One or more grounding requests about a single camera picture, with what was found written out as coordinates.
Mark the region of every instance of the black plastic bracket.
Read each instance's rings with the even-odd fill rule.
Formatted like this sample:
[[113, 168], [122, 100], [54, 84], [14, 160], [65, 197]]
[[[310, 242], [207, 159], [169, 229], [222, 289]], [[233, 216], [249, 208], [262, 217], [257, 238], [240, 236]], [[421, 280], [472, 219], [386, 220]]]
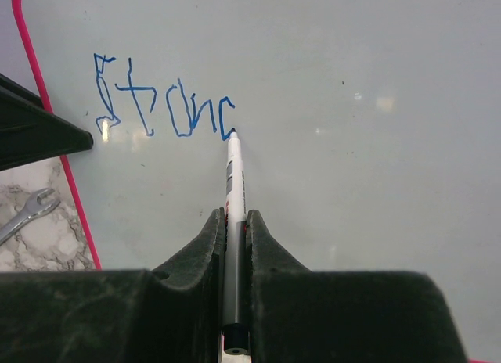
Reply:
[[0, 74], [0, 171], [92, 144], [89, 132], [48, 113], [40, 98]]
[[[217, 363], [224, 210], [150, 271], [0, 275], [0, 360]], [[247, 218], [253, 363], [466, 363], [444, 297], [410, 272], [312, 272]]]
[[438, 287], [405, 271], [312, 272], [247, 217], [252, 361], [466, 363]]

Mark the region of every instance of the blue handwriting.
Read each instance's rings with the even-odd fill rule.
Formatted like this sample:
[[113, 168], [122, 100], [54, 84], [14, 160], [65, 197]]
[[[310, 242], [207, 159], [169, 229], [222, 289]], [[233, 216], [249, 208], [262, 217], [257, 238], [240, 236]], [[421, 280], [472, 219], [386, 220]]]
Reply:
[[[118, 126], [121, 123], [121, 119], [116, 115], [113, 107], [113, 101], [110, 96], [110, 91], [108, 89], [108, 86], [106, 84], [106, 81], [104, 79], [104, 67], [106, 64], [111, 63], [116, 61], [116, 57], [110, 57], [107, 58], [106, 56], [101, 56], [99, 54], [94, 54], [94, 65], [96, 69], [96, 85], [97, 89], [99, 92], [99, 96], [101, 97], [101, 100], [103, 101], [104, 106], [106, 107], [106, 110], [108, 111], [109, 115], [104, 115], [102, 117], [96, 118], [96, 125], [99, 129], [99, 132], [102, 134], [103, 129], [102, 129], [102, 124], [104, 120], [107, 120], [108, 123], [108, 129]], [[155, 104], [157, 102], [157, 90], [153, 86], [134, 86], [132, 83], [132, 59], [128, 58], [128, 72], [127, 72], [127, 86], [120, 87], [115, 83], [115, 88], [120, 91], [120, 92], [130, 92], [132, 100], [135, 104], [135, 108], [137, 109], [139, 119], [142, 122], [142, 126], [144, 127], [145, 134], [146, 136], [154, 136], [155, 135], [155, 130], [151, 128], [145, 118], [145, 115], [141, 109], [141, 106], [139, 105], [139, 102], [137, 100], [137, 92], [152, 92], [153, 93], [153, 98], [151, 100], [151, 105], [150, 105], [150, 113], [153, 112], [153, 109], [155, 107]], [[188, 127], [187, 128], [178, 128], [178, 125], [176, 123], [175, 119], [175, 113], [172, 109], [171, 105], [171, 98], [172, 98], [172, 93], [173, 92], [178, 92], [181, 97], [182, 101], [184, 102], [184, 110], [186, 113], [186, 116], [188, 117]], [[188, 138], [193, 134], [193, 131], [196, 129], [196, 126], [198, 125], [198, 122], [201, 118], [202, 112], [204, 110], [208, 110], [208, 113], [211, 115], [211, 123], [212, 123], [212, 131], [215, 133], [218, 131], [216, 121], [215, 121], [215, 116], [214, 116], [214, 104], [212, 103], [211, 99], [208, 99], [197, 108], [196, 104], [196, 93], [192, 93], [191, 96], [189, 97], [189, 100], [191, 103], [189, 103], [187, 97], [186, 97], [186, 92], [185, 88], [181, 82], [181, 78], [178, 78], [177, 84], [171, 85], [165, 92], [165, 102], [167, 104], [167, 108], [169, 111], [169, 115], [171, 117], [171, 123], [172, 123], [172, 128], [174, 128], [175, 134], [179, 138]], [[231, 128], [228, 132], [225, 132], [225, 124], [224, 124], [224, 119], [223, 119], [223, 108], [224, 105], [228, 105], [232, 109], [235, 109], [235, 105], [231, 102], [228, 96], [223, 97], [222, 99], [219, 100], [218, 104], [218, 120], [219, 120], [219, 133], [221, 135], [221, 139], [225, 141], [229, 135], [231, 134], [232, 130], [234, 128]]]

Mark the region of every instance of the white marker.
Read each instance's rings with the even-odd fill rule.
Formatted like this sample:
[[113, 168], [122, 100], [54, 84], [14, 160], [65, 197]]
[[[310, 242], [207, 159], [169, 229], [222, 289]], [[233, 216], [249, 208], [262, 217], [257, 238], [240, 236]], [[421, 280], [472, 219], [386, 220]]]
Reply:
[[249, 331], [243, 309], [245, 280], [245, 184], [240, 140], [233, 130], [228, 140], [226, 166], [226, 252], [222, 296], [222, 331], [225, 352], [248, 351]]

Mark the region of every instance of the gray marble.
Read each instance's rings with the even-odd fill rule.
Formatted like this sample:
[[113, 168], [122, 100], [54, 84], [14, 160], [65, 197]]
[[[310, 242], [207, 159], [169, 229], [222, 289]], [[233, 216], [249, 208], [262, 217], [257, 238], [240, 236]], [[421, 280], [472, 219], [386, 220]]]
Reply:
[[59, 158], [0, 172], [0, 226], [37, 189], [53, 187], [61, 204], [25, 225], [0, 246], [0, 271], [73, 271], [95, 268]]

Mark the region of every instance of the white surface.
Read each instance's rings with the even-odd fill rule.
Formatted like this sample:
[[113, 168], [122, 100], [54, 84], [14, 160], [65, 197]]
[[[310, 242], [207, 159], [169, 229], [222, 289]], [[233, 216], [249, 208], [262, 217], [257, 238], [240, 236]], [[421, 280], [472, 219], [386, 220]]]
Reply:
[[[500, 359], [501, 0], [23, 0], [54, 110], [89, 130], [70, 162], [104, 268], [154, 267], [225, 200], [207, 111], [175, 135], [165, 92], [238, 129], [247, 206], [314, 269], [413, 269], [468, 352]], [[93, 54], [115, 56], [103, 76]], [[128, 57], [148, 130], [126, 86]], [[181, 133], [188, 124], [172, 92]]]
[[0, 0], [0, 73], [38, 94], [10, 0]]

